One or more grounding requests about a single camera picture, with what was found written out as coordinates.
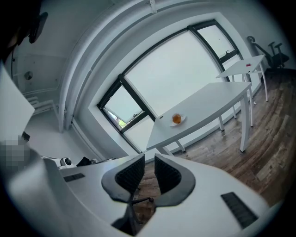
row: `desk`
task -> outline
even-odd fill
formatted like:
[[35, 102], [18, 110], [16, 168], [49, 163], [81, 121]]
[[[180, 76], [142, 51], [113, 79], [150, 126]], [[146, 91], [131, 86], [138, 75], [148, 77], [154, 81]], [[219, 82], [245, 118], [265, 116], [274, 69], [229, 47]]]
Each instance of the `desk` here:
[[113, 224], [117, 219], [125, 214], [127, 203], [114, 201], [103, 189], [101, 180], [103, 175], [112, 168], [115, 168], [133, 158], [127, 156], [120, 159], [103, 162], [99, 164], [81, 166], [70, 169], [61, 169], [63, 177], [82, 173], [85, 177], [67, 182], [67, 185], [75, 196], [89, 209], [109, 224]]
[[[264, 59], [264, 55], [259, 55], [256, 57], [251, 57], [248, 59], [238, 61], [235, 64], [233, 64], [230, 68], [226, 69], [224, 72], [219, 74], [216, 78], [232, 76], [232, 82], [234, 82], [234, 75], [242, 74], [242, 80], [245, 81], [245, 78], [246, 78], [246, 80], [248, 81], [247, 74], [262, 73], [264, 86], [265, 86], [265, 98], [266, 98], [266, 101], [268, 101], [266, 80], [265, 80], [265, 75], [264, 75], [264, 71], [261, 64], [263, 59]], [[258, 65], [260, 66], [261, 71], [255, 71]], [[253, 126], [253, 94], [252, 94], [251, 88], [249, 88], [249, 91], [250, 91], [250, 104], [251, 104], [251, 126]], [[234, 118], [236, 118], [234, 106], [233, 106], [233, 111], [234, 111]]]
[[140, 237], [236, 236], [242, 228], [221, 198], [222, 194], [229, 192], [234, 192], [258, 217], [269, 209], [260, 195], [227, 172], [186, 159], [163, 156], [189, 169], [196, 184], [181, 204], [157, 207], [138, 234]]
[[[165, 146], [193, 133], [216, 118], [219, 118], [220, 129], [224, 130], [221, 115], [240, 101], [242, 114], [240, 150], [244, 151], [247, 147], [250, 126], [247, 90], [251, 85], [250, 82], [209, 83], [156, 118], [146, 149], [156, 148], [160, 153], [172, 156]], [[171, 127], [172, 115], [177, 112], [186, 115], [186, 119], [183, 123]]]

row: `wooden floor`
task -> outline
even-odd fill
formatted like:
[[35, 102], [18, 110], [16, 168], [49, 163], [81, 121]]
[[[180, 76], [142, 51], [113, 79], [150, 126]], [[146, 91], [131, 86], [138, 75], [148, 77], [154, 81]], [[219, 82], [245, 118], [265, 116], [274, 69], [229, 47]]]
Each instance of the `wooden floor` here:
[[[269, 101], [264, 84], [254, 96], [254, 126], [244, 153], [241, 142], [241, 113], [206, 138], [174, 156], [218, 167], [260, 193], [269, 205], [283, 199], [296, 173], [296, 80], [292, 73], [267, 74]], [[135, 199], [160, 196], [154, 162], [145, 166], [145, 175]], [[148, 201], [134, 205], [144, 224], [154, 213]]]

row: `window frame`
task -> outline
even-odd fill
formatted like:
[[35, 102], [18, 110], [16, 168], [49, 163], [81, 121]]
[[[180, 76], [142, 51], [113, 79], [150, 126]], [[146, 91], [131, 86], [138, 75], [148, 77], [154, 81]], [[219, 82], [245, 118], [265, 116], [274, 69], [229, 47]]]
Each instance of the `window frame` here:
[[[225, 35], [227, 40], [230, 42], [230, 44], [233, 46], [234, 50], [227, 53], [223, 57], [219, 58], [218, 55], [215, 53], [213, 48], [210, 46], [210, 44], [203, 38], [203, 36], [198, 32], [198, 30], [215, 25], [217, 28]], [[172, 39], [175, 36], [178, 36], [179, 34], [190, 31], [199, 41], [203, 44], [203, 46], [206, 48], [206, 50], [209, 52], [211, 57], [213, 58], [214, 62], [216, 63], [217, 67], [221, 72], [225, 71], [225, 68], [223, 66], [223, 63], [229, 60], [230, 58], [234, 57], [235, 55], [238, 55], [239, 58], [242, 60], [243, 57], [235, 45], [232, 38], [228, 35], [228, 33], [223, 29], [223, 27], [215, 20], [209, 20], [200, 22], [195, 25], [189, 25], [186, 28], [179, 30], [161, 41], [157, 42], [153, 46], [151, 46], [149, 49], [147, 49], [145, 52], [143, 52], [140, 56], [138, 56], [123, 72], [122, 74], [119, 74], [117, 79], [114, 81], [114, 83], [110, 86], [110, 88], [107, 90], [101, 101], [97, 104], [98, 109], [102, 112], [102, 114], [105, 116], [105, 118], [111, 123], [111, 125], [115, 128], [115, 130], [126, 140], [126, 142], [138, 153], [142, 153], [140, 149], [132, 142], [130, 141], [126, 136], [125, 132], [136, 125], [138, 122], [140, 122], [145, 117], [149, 116], [153, 121], [155, 121], [154, 114], [149, 110], [149, 108], [146, 106], [146, 104], [141, 100], [139, 95], [134, 91], [134, 89], [130, 86], [130, 84], [126, 81], [125, 75], [133, 69], [134, 66], [136, 66], [144, 57], [146, 57], [148, 54], [150, 54], [153, 50], [160, 47], [162, 44], [164, 44], [166, 41]], [[228, 77], [224, 78], [225, 81], [230, 81]], [[117, 124], [115, 123], [114, 119], [111, 118], [109, 114], [107, 114], [104, 111], [104, 106], [107, 104], [109, 99], [116, 93], [116, 91], [123, 86], [126, 91], [131, 95], [131, 97], [134, 99], [134, 101], [138, 104], [138, 106], [142, 109], [142, 113], [135, 117], [130, 123], [128, 123], [124, 128], [120, 129]]]

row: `plate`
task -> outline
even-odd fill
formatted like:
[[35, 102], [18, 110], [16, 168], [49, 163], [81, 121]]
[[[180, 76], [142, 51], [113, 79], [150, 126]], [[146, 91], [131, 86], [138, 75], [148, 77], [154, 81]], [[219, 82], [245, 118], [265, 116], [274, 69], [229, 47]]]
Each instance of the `plate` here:
[[[181, 114], [181, 123], [184, 122], [185, 118], [186, 118], [186, 115], [182, 115], [182, 114]], [[180, 125], [181, 123], [176, 124], [176, 123], [174, 123], [173, 121], [171, 121], [171, 125], [170, 125], [170, 126], [171, 126], [171, 127], [178, 126], [178, 125]]]

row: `cable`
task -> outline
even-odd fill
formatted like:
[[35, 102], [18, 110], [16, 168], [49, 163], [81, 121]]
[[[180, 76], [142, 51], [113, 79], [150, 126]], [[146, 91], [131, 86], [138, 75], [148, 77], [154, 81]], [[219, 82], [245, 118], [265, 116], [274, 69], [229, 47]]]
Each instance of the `cable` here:
[[13, 79], [12, 79], [13, 51], [14, 51], [14, 48], [13, 48], [13, 50], [12, 50], [12, 54], [11, 54], [11, 80], [13, 80]]

